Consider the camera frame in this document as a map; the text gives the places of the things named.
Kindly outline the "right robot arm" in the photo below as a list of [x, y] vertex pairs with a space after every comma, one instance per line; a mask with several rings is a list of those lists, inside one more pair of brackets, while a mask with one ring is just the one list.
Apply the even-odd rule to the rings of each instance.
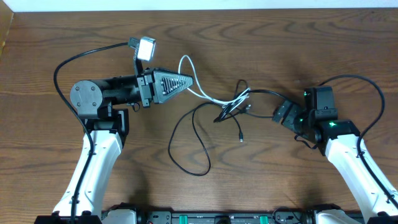
[[295, 140], [321, 155], [338, 170], [355, 198], [365, 223], [397, 223], [397, 190], [366, 149], [349, 119], [339, 119], [330, 86], [306, 88], [305, 105], [284, 100], [273, 121], [295, 133]]

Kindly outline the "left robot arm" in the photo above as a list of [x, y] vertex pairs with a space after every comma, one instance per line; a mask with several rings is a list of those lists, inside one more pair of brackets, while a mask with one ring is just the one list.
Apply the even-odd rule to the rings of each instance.
[[135, 75], [81, 80], [70, 91], [72, 111], [83, 124], [82, 152], [71, 181], [51, 215], [36, 223], [101, 223], [109, 178], [129, 134], [129, 112], [116, 105], [163, 104], [190, 88], [196, 76], [165, 68], [143, 69]]

